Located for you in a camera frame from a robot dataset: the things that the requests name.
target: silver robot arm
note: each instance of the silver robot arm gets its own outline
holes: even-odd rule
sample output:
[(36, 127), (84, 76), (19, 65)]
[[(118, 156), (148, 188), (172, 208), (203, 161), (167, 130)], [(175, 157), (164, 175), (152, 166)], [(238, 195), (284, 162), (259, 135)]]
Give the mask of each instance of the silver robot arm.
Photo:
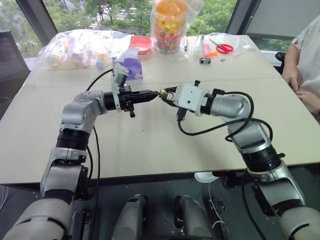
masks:
[[(250, 106), (241, 95), (224, 94), (215, 89), (212, 94), (195, 85), (182, 84), (160, 91), (159, 96), (171, 106), (178, 107), (178, 121), (183, 121), (187, 110), (196, 116), (220, 116), (225, 122), (246, 119)], [(244, 122), (228, 125), (229, 134), (235, 133)], [(320, 239), (320, 212), (305, 206), (304, 195), (280, 154), (271, 144), (262, 124), (251, 121), (242, 131), (231, 137), (242, 155), (247, 171), (253, 177), (255, 197), (268, 216), (275, 216), (285, 239)]]
[(23, 212), (4, 240), (70, 239), (73, 202), (87, 198), (88, 168), (82, 163), (97, 116), (124, 110), (134, 117), (134, 104), (158, 96), (150, 90), (132, 92), (127, 76), (127, 69), (116, 64), (112, 92), (87, 91), (63, 108), (56, 146), (40, 182), (41, 199)]

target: scissors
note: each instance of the scissors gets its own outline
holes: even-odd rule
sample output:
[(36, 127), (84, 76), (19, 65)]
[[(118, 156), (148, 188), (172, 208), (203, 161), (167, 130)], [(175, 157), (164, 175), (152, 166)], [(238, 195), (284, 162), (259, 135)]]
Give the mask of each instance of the scissors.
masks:
[(229, 54), (229, 53), (233, 52), (233, 50), (234, 50), (234, 47), (231, 45), (224, 44), (224, 43), (219, 44), (210, 38), (209, 38), (209, 40), (216, 45), (215, 49), (221, 54)]

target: pink highlighter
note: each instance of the pink highlighter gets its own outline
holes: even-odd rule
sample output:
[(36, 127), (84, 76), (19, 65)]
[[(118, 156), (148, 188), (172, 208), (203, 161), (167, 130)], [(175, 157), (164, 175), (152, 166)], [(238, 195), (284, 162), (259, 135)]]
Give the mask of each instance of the pink highlighter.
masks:
[(204, 57), (210, 58), (210, 46), (208, 43), (204, 44)]

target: person's hand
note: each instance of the person's hand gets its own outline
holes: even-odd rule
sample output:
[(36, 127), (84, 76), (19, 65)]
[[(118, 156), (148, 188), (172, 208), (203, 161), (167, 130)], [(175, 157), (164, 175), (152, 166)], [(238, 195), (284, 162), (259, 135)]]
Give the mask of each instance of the person's hand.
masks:
[(320, 112), (320, 99), (309, 91), (297, 91), (297, 97), (304, 103), (306, 108), (313, 115), (318, 116)]
[(295, 93), (299, 91), (299, 87), (301, 85), (301, 74), (296, 66), (284, 66), (282, 78)]

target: black floor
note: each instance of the black floor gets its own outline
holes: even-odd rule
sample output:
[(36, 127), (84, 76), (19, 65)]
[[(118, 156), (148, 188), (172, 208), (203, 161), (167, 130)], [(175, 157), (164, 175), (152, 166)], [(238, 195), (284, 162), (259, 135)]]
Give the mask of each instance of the black floor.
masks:
[[(295, 167), (291, 173), (304, 192), (306, 205), (320, 211), (320, 175), (312, 173), (304, 167)], [(264, 232), (268, 240), (282, 240), (281, 231), (273, 218), (262, 214), (250, 187), (246, 186), (248, 205), (253, 217)], [(144, 227), (145, 236), (176, 235), (178, 229), (173, 220), (173, 200), (176, 195), (189, 195), (198, 200), (203, 206), (204, 199), (208, 199), (208, 184), (202, 184), (194, 179), (137, 183), (116, 186), (103, 186), (99, 190), (99, 204), (97, 224), (94, 230), (94, 239), (109, 240), (116, 224), (117, 217), (125, 202), (135, 194), (148, 197), (148, 219)], [(222, 199), (226, 205), (225, 215), (233, 240), (259, 240), (260, 237), (252, 226), (242, 203), (240, 188), (226, 189), (221, 179), (211, 183), (211, 196)], [(6, 204), (0, 211), (0, 238), (14, 224), (23, 210), (39, 194), (15, 188), (9, 188)], [(93, 210), (95, 199), (76, 201), (75, 211), (83, 209)], [(89, 226), (85, 226), (83, 239), (88, 239)]]

